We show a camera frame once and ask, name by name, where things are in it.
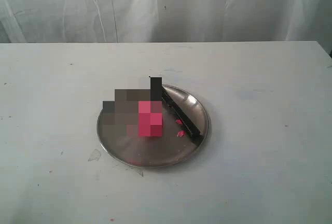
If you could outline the black knife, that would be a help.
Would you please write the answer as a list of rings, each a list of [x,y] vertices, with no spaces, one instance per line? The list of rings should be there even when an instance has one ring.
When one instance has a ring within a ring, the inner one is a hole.
[[[150,100],[163,100],[166,105],[173,110],[177,119],[181,121],[183,130],[189,136],[191,142],[197,147],[200,146],[203,141],[200,130],[168,94],[167,90],[162,85],[162,78],[151,76],[149,76],[149,78],[151,89]]]

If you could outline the pink clay lump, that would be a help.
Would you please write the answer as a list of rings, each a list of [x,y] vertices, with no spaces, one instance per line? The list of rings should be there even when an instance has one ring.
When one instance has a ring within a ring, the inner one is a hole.
[[[138,137],[161,137],[163,116],[161,101],[138,101],[135,125]]]

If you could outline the pink clay crumb right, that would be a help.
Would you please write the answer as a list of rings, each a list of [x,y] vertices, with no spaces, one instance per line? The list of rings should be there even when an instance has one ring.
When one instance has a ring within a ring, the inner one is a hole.
[[[184,131],[179,131],[179,132],[177,133],[177,137],[183,137],[184,134],[185,134]]]

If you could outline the round steel plate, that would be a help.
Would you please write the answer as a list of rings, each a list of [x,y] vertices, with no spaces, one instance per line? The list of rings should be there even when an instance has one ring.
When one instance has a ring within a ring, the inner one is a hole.
[[[117,89],[114,101],[104,101],[96,130],[103,149],[114,159],[133,167],[160,168],[185,161],[196,154],[209,136],[210,120],[199,99],[175,86],[163,85],[171,98],[200,130],[203,141],[193,144],[181,121],[163,100],[161,101],[163,128],[161,137],[138,137],[135,113],[138,101],[150,101],[148,89]]]

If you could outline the white backdrop curtain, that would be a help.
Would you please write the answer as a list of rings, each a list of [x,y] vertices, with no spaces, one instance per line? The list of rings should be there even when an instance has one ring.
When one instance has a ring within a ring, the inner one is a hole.
[[[331,41],[331,0],[1,0],[1,41]]]

